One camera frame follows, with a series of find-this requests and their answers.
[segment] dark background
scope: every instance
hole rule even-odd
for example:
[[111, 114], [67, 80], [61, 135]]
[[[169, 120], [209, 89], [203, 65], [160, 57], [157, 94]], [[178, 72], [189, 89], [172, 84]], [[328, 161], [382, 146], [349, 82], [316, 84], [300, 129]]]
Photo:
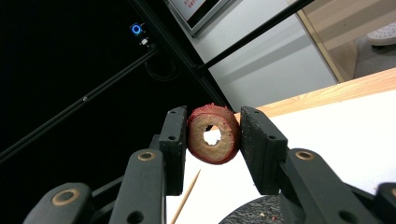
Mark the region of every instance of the dark background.
[[[202, 63], [163, 1], [148, 2]], [[0, 0], [0, 153], [144, 55], [129, 31], [135, 22], [144, 21], [126, 0]], [[150, 59], [165, 74], [169, 62], [164, 50]], [[95, 190], [120, 177], [168, 110], [212, 102], [183, 72], [163, 82], [139, 66], [0, 163], [0, 222], [22, 223], [63, 183]]]

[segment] apple slice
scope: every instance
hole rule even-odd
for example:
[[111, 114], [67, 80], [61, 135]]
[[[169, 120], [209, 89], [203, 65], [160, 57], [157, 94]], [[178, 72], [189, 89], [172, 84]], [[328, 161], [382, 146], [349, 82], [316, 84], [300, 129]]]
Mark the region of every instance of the apple slice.
[[[187, 147], [197, 159], [210, 164], [223, 164], [236, 155], [240, 147], [240, 127], [233, 112], [226, 106], [214, 104], [194, 109], [187, 120]], [[221, 138], [215, 145], [204, 139], [208, 127], [219, 128]]]

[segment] wooden skewer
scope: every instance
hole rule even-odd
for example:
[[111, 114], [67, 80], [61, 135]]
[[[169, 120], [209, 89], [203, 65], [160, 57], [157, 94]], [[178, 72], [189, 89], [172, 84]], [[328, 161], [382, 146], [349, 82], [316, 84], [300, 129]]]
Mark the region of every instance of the wooden skewer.
[[186, 194], [184, 195], [184, 198], [183, 198], [183, 200], [181, 201], [180, 206], [179, 206], [178, 209], [176, 210], [176, 213], [175, 213], [175, 215], [174, 215], [172, 221], [170, 222], [170, 224], [175, 224], [175, 223], [176, 223], [176, 220], [177, 220], [177, 218], [178, 218], [178, 215], [180, 214], [181, 209], [183, 209], [184, 204], [186, 203], [187, 199], [189, 198], [190, 193], [191, 193], [192, 189], [194, 188], [195, 182], [197, 181], [198, 175], [199, 175], [200, 173], [201, 173], [201, 169], [198, 171], [198, 173], [196, 174], [195, 178], [191, 181], [191, 183], [190, 183], [190, 185], [189, 185], [189, 188], [187, 189]]

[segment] floor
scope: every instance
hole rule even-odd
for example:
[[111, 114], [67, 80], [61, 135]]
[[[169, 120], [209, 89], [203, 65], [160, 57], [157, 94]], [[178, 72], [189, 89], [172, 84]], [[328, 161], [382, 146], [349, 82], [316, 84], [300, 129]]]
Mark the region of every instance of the floor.
[[396, 67], [396, 44], [375, 49], [367, 36], [355, 40], [359, 50], [354, 78], [365, 77]]

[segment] white table surface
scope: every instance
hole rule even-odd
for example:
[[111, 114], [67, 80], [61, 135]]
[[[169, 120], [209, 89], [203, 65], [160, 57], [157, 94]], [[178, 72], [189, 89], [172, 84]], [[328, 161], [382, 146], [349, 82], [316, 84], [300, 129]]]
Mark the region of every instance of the white table surface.
[[[375, 194], [378, 184], [396, 182], [396, 91], [297, 111], [271, 121], [289, 139], [289, 148], [317, 152], [352, 186]], [[215, 138], [217, 134], [208, 135]], [[234, 209], [261, 197], [241, 153], [226, 164], [210, 165], [187, 151], [184, 192], [167, 197], [167, 223], [199, 170], [177, 224], [219, 223]]]

